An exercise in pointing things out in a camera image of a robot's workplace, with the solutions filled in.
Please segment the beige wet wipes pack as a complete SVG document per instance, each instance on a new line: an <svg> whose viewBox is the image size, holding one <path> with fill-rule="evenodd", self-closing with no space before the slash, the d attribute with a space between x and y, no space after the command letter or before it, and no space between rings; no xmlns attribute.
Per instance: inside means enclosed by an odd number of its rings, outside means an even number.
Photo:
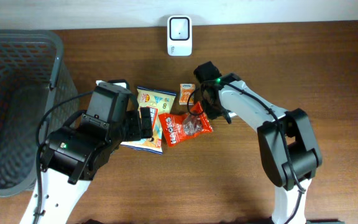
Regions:
<svg viewBox="0 0 358 224"><path fill-rule="evenodd" d="M163 154L162 150L162 127L158 116L169 113L175 101L176 93L166 90L153 90L144 86L137 87L137 101L141 108L150 108L152 119L153 135L148 139L139 141L122 142L122 146L136 149L138 151L147 151L156 154Z"/></svg>

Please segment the orange tissue pack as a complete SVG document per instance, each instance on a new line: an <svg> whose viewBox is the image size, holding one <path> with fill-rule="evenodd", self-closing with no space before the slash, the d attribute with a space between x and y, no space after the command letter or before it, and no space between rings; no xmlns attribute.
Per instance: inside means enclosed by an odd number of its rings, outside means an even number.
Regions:
<svg viewBox="0 0 358 224"><path fill-rule="evenodd" d="M194 105L194 96L190 96L196 89L195 84L192 83L181 83L180 84L180 99L179 105Z"/></svg>

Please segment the red Hacks candy bag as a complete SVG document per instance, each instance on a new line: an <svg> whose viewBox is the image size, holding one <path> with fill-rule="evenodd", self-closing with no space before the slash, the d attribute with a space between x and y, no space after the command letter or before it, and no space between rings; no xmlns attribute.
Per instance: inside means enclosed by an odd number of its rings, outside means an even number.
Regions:
<svg viewBox="0 0 358 224"><path fill-rule="evenodd" d="M200 134L213 132L206 114L202 113L203 107L200 102L197 102L190 111L191 114L175 115L164 113L158 116L163 136L169 147L176 146L189 139L194 139Z"/></svg>

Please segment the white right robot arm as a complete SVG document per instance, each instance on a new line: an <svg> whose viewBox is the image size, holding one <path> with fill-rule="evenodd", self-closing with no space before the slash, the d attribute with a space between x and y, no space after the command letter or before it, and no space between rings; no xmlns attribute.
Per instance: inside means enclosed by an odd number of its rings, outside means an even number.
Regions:
<svg viewBox="0 0 358 224"><path fill-rule="evenodd" d="M256 133L266 176L275 186L270 223L306 223L306 193L323 157L309 117L302 109L288 111L252 91L234 73L222 75L212 62L198 66L201 104L209 119L230 123L235 114Z"/></svg>

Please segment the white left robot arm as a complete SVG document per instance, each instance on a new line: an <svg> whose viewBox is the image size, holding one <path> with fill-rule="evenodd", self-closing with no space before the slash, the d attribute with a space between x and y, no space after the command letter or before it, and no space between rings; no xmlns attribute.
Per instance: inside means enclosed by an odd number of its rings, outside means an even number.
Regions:
<svg viewBox="0 0 358 224"><path fill-rule="evenodd" d="M39 144L35 189L21 223L66 223L120 144L152 137L150 110L139 106L128 82L97 81L89 95L87 109L73 113Z"/></svg>

